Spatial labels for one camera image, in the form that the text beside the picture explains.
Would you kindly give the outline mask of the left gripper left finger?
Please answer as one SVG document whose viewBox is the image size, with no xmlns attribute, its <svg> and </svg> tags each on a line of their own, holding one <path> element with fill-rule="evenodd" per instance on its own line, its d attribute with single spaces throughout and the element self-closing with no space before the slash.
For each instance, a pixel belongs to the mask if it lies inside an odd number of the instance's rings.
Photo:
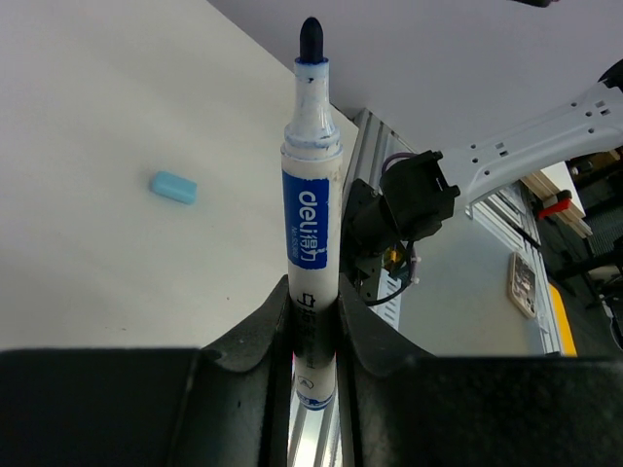
<svg viewBox="0 0 623 467">
<path fill-rule="evenodd" d="M 5 466 L 283 466 L 288 285 L 202 348 L 1 355 Z"/>
</svg>

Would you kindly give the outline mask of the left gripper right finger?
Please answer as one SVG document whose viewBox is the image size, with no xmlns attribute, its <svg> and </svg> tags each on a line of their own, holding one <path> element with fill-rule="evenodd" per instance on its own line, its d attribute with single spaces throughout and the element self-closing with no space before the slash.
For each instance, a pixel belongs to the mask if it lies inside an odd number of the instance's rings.
<svg viewBox="0 0 623 467">
<path fill-rule="evenodd" d="M 347 466 L 618 466 L 622 364 L 436 357 L 340 280 L 337 372 Z"/>
</svg>

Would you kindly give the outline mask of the white whiteboard marker pen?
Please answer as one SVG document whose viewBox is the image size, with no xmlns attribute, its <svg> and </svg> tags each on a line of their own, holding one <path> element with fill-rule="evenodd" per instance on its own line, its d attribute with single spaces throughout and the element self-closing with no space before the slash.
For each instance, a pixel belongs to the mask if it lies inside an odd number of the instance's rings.
<svg viewBox="0 0 623 467">
<path fill-rule="evenodd" d="M 330 63 L 317 18 L 300 30 L 295 106 L 284 130 L 281 173 L 294 323 L 294 389 L 325 409 L 336 386 L 332 307 L 339 292 L 343 145 L 329 98 Z"/>
</svg>

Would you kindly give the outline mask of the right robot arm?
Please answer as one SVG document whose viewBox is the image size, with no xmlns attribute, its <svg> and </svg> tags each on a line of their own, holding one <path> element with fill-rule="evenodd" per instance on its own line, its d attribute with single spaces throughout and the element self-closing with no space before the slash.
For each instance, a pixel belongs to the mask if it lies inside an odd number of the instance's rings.
<svg viewBox="0 0 623 467">
<path fill-rule="evenodd" d="M 367 258 L 436 234 L 468 205 L 558 162 L 622 144 L 622 65 L 570 102 L 488 140 L 443 151 L 399 153 L 373 187 L 348 193 L 340 270 L 356 278 Z"/>
</svg>

